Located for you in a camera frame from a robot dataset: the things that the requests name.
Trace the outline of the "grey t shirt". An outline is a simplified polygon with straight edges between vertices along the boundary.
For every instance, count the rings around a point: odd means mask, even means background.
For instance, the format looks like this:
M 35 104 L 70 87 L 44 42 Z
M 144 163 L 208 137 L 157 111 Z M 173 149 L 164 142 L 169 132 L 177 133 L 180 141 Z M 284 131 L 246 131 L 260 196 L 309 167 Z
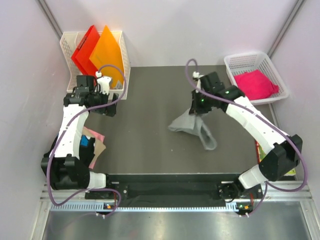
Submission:
M 217 141 L 213 137 L 211 130 L 203 121 L 203 114 L 190 114 L 188 108 L 182 115 L 177 117 L 168 126 L 171 132 L 184 132 L 199 137 L 203 147 L 207 151 L 213 151 L 217 147 Z

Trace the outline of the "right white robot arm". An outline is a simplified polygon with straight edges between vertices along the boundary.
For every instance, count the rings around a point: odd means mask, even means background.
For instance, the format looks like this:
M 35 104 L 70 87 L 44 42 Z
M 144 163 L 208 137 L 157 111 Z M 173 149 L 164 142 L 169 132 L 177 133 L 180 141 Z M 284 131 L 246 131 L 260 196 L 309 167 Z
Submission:
M 221 109 L 262 147 L 265 156 L 261 162 L 241 173 L 231 184 L 237 197 L 245 198 L 257 185 L 278 181 L 300 164 L 303 140 L 297 134 L 290 136 L 273 125 L 238 87 L 233 85 L 215 94 L 193 90 L 191 108 L 194 113 Z

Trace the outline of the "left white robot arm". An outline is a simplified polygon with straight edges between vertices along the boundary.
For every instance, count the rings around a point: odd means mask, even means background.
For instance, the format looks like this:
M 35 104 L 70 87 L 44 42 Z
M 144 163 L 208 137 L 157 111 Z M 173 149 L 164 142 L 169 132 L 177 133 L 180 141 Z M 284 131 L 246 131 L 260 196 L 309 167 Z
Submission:
M 89 165 L 95 157 L 94 137 L 85 136 L 83 128 L 91 111 L 113 117 L 116 104 L 107 106 L 112 78 L 78 75 L 73 91 L 63 99 L 63 118 L 51 150 L 41 160 L 43 172 L 49 171 L 49 185 L 53 190 L 96 189 L 102 198 L 114 191 L 107 175 L 95 173 Z

